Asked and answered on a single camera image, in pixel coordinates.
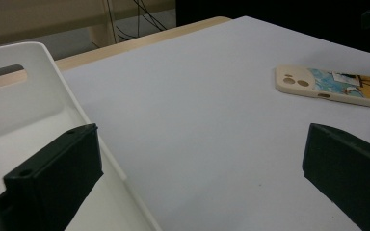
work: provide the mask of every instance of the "cable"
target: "cable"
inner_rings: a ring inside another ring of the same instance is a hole
[[[138,0],[133,0],[136,4],[137,4],[137,6],[138,7],[140,7],[146,14],[148,14],[148,16],[151,18],[151,20],[153,21],[153,23],[151,23],[149,20],[148,20],[148,22],[151,24],[151,25],[153,25],[154,27],[156,27],[158,30],[160,30],[160,31],[163,31],[163,30],[167,30],[167,28],[158,20],[158,19],[156,19],[149,11],[148,11],[148,9],[146,8],[146,6],[145,6],[145,4],[144,4],[144,2],[143,2],[143,0],[140,0],[141,1],[141,3],[143,4],[142,6],[141,6],[141,4],[138,2]]]
[[[140,5],[137,4],[137,36],[140,36]]]
[[[126,40],[126,41],[128,41],[128,40],[130,40],[130,38],[126,38],[126,37],[123,37],[123,36],[121,36],[121,35],[117,35],[119,38],[122,38],[122,39],[124,39],[124,40]]]
[[[112,9],[112,7],[110,6],[110,2],[109,1],[107,1],[107,7],[108,7],[108,9]],[[108,11],[109,12],[109,17],[110,17],[110,20],[112,20],[112,26],[111,26],[111,28],[112,28],[112,30],[113,30],[113,39],[114,39],[114,43],[117,43],[118,42],[118,40],[117,40],[117,38],[116,38],[116,31],[114,30],[114,27],[113,27],[113,16],[112,16],[112,13],[111,13],[111,11]]]
[[[92,41],[92,44],[96,47],[96,48],[100,48],[99,45],[95,44],[95,42]]]
[[[116,25],[116,28],[117,28],[117,30],[119,30],[123,35],[125,35],[125,36],[127,36],[127,37],[130,37],[130,38],[132,38],[132,39],[136,39],[137,37],[135,37],[135,36],[130,36],[130,35],[128,35],[128,34],[125,34],[117,25]]]

